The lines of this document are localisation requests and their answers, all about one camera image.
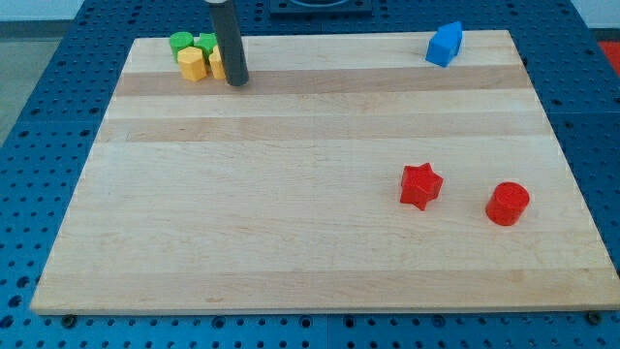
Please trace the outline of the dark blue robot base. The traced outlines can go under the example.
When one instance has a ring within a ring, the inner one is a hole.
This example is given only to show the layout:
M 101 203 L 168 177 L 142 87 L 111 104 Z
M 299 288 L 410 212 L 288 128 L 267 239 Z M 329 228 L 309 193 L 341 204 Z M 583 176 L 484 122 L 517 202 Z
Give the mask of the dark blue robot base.
M 371 0 L 267 0 L 269 13 L 276 15 L 371 14 Z

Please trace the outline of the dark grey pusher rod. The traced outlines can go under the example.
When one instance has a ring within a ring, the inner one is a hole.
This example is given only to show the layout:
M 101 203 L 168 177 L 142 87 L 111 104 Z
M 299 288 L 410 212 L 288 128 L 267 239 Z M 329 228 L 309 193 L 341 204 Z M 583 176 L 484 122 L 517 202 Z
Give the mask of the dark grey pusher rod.
M 212 28 L 217 37 L 227 83 L 240 87 L 249 72 L 233 0 L 206 0 Z

